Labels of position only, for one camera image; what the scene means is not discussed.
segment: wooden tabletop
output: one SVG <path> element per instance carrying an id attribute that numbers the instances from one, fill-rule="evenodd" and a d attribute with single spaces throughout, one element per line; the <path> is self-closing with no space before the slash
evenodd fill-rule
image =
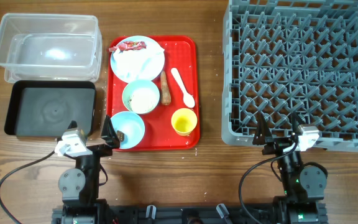
<path id="1" fill-rule="evenodd" d="M 0 0 L 0 21 L 7 12 L 89 14 L 99 20 L 103 48 L 122 35 L 187 35 L 197 45 L 201 102 L 201 139 L 185 151 L 118 153 L 103 158 L 109 182 L 100 198 L 110 205 L 239 205 L 237 188 L 241 175 L 266 159 L 257 147 L 228 146 L 221 139 L 223 90 L 222 23 L 227 1 L 149 0 L 70 1 Z M 101 76 L 96 83 L 96 129 L 89 144 L 102 143 L 108 55 L 104 53 Z M 0 67 L 0 179 L 10 170 L 39 159 L 55 147 L 49 138 L 16 138 L 4 133 L 12 84 L 4 81 Z M 302 153 L 304 162 L 315 161 L 329 171 L 324 202 L 330 223 L 358 223 L 358 153 L 312 149 Z M 23 223 L 50 223 L 52 209 L 62 206 L 58 178 L 74 167 L 74 161 L 52 156 L 24 169 L 2 187 L 1 197 Z M 247 178 L 246 202 L 271 202 L 283 195 L 282 184 L 264 165 Z M 11 223 L 0 208 L 0 223 Z"/>

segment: gray plastic crate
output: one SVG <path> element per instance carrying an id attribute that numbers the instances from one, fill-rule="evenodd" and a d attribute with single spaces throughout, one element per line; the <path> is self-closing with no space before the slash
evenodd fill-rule
<path id="1" fill-rule="evenodd" d="M 226 144 L 252 145 L 258 111 L 289 136 L 297 111 L 317 147 L 358 152 L 358 1 L 230 0 L 223 55 Z"/>

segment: black baking pan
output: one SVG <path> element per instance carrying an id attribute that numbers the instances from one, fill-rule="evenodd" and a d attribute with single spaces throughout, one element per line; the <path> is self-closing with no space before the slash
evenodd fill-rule
<path id="1" fill-rule="evenodd" d="M 18 81 L 13 85 L 5 133 L 60 137 L 71 121 L 92 133 L 96 89 L 91 82 Z"/>

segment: cup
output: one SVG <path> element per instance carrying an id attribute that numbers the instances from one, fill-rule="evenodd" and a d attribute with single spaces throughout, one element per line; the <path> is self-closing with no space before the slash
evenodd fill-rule
<path id="1" fill-rule="evenodd" d="M 196 128 L 197 115 L 191 109 L 179 109 L 172 115 L 171 124 L 180 136 L 187 136 Z"/>

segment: transparent bin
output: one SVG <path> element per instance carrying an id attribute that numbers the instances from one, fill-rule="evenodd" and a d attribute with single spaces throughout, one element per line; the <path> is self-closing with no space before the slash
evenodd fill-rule
<path id="1" fill-rule="evenodd" d="M 0 24 L 0 66 L 5 80 L 95 82 L 102 37 L 94 16 L 5 14 Z"/>

